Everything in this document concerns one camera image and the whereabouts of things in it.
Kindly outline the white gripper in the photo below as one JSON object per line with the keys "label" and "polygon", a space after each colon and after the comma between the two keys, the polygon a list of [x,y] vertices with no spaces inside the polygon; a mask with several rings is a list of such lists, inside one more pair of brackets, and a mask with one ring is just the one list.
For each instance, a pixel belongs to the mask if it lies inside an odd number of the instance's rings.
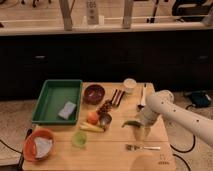
{"label": "white gripper", "polygon": [[139,121],[143,126],[134,129],[136,139],[146,139],[159,117],[159,114],[152,111],[149,107],[144,107],[139,111]]}

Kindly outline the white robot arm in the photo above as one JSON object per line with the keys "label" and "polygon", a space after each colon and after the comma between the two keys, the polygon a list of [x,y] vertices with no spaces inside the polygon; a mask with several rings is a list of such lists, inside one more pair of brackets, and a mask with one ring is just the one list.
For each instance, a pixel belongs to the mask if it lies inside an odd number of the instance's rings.
{"label": "white robot arm", "polygon": [[213,120],[174,104],[174,95],[161,90],[145,98],[146,105],[139,114],[143,126],[152,126],[160,115],[175,121],[213,148]]}

